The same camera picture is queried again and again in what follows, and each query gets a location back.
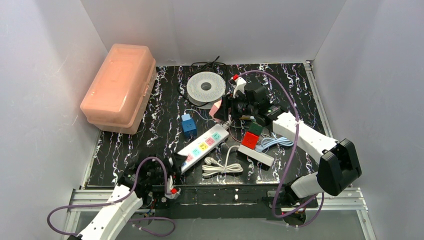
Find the pink translucent storage box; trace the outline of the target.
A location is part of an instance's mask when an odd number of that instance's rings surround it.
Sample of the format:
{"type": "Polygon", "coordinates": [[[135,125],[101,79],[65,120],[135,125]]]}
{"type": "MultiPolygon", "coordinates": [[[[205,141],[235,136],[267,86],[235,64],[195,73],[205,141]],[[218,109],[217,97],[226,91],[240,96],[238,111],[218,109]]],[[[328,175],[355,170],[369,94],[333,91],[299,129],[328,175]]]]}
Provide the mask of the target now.
{"type": "Polygon", "coordinates": [[[156,60],[142,45],[114,44],[80,104],[102,131],[134,135],[157,77],[156,60]]]}

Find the white small power strip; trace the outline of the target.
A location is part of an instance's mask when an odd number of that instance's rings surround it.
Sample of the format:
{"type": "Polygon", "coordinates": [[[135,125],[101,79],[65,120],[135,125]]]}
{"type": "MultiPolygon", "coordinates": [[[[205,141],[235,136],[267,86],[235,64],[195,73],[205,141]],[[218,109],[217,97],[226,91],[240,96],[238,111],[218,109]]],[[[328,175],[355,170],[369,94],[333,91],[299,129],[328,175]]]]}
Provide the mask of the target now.
{"type": "Polygon", "coordinates": [[[237,149],[239,153],[242,153],[249,158],[252,158],[268,167],[271,167],[275,161],[275,159],[263,152],[258,152],[254,149],[251,149],[249,147],[246,147],[244,145],[240,145],[237,149]]]}

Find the red cube adapter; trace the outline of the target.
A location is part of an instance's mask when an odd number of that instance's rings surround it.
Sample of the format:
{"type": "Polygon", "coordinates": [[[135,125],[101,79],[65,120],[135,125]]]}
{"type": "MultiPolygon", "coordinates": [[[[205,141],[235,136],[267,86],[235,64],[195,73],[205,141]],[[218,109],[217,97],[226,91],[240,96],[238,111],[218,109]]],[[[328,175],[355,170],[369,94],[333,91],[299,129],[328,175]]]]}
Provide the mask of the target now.
{"type": "Polygon", "coordinates": [[[247,131],[241,141],[241,144],[249,149],[254,150],[256,148],[257,142],[259,141],[259,136],[247,131]]]}

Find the white perforated round speaker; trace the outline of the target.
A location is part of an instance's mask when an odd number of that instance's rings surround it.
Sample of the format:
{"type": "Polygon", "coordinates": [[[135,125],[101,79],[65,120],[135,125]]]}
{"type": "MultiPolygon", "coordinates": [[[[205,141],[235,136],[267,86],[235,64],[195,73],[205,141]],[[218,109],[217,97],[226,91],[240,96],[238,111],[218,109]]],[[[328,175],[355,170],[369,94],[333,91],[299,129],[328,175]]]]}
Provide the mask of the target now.
{"type": "Polygon", "coordinates": [[[204,71],[194,74],[186,85],[188,100],[200,109],[210,110],[225,94],[226,84],[217,73],[204,71]]]}

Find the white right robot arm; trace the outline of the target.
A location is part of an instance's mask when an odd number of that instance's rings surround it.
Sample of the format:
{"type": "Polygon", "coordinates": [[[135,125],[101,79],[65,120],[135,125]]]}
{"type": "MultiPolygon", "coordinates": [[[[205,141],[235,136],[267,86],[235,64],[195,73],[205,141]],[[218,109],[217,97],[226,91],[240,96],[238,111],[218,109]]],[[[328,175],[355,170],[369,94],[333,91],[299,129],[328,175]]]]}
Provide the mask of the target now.
{"type": "Polygon", "coordinates": [[[284,187],[287,199],[298,201],[318,193],[338,196],[362,175],[357,151],[348,139],[338,141],[297,120],[286,107],[271,103],[259,83],[237,84],[222,97],[213,117],[222,121],[252,116],[257,124],[288,138],[318,164],[318,171],[301,176],[284,187]]]}

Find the pink cube adapter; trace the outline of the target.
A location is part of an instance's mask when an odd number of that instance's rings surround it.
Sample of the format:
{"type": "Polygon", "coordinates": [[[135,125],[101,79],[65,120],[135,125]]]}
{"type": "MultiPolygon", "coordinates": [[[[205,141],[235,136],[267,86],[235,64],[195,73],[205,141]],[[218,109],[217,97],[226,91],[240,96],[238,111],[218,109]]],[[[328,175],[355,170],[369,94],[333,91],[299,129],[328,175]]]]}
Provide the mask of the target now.
{"type": "Polygon", "coordinates": [[[209,115],[216,123],[226,122],[228,120],[228,108],[222,100],[219,100],[213,104],[209,111],[209,115]]]}

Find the white colourful power strip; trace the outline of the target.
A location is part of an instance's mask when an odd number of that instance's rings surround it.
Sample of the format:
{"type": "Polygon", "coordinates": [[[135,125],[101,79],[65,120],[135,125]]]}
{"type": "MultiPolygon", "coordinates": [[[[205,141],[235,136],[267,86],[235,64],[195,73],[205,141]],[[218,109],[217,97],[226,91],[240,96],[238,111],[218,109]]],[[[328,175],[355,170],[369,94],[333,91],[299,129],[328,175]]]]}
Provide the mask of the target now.
{"type": "Polygon", "coordinates": [[[181,168],[182,174],[193,167],[212,150],[217,148],[219,144],[229,137],[229,135],[230,133],[228,130],[226,130],[222,125],[216,124],[183,149],[179,150],[176,155],[187,156],[187,159],[181,168]]]}

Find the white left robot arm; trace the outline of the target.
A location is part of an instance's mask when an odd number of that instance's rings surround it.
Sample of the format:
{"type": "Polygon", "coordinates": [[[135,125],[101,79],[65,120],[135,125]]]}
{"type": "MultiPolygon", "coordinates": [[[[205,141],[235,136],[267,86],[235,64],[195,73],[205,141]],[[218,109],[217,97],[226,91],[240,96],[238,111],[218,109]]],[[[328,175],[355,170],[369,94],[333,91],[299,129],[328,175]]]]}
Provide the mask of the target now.
{"type": "Polygon", "coordinates": [[[111,195],[105,203],[85,205],[99,207],[100,210],[83,230],[72,233],[69,240],[114,240],[140,209],[144,201],[155,198],[149,196],[154,186],[163,186],[165,200],[177,198],[181,192],[175,188],[173,164],[155,156],[148,156],[130,167],[119,177],[111,195]]]}

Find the white plug with cable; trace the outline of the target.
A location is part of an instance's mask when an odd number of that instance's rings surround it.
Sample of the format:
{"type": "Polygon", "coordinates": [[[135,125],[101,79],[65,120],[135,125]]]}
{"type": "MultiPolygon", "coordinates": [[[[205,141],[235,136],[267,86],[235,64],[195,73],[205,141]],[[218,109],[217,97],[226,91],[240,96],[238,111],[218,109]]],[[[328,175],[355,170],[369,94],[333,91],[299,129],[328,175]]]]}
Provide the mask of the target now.
{"type": "Polygon", "coordinates": [[[219,163],[213,157],[206,157],[204,159],[204,164],[201,167],[202,169],[202,177],[210,178],[214,175],[222,175],[222,174],[239,174],[244,171],[243,167],[239,163],[228,164],[229,156],[232,150],[238,149],[240,146],[235,145],[231,146],[225,157],[224,164],[219,163]]]}

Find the blue cube adapter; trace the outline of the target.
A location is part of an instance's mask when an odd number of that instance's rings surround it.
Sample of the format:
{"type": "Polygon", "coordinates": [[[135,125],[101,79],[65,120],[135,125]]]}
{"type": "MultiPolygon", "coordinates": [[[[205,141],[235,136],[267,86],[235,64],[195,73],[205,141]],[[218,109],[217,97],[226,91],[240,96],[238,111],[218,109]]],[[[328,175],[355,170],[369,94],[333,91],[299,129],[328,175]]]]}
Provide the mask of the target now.
{"type": "Polygon", "coordinates": [[[186,138],[196,137],[198,135],[195,121],[189,114],[181,115],[181,126],[186,138]]]}

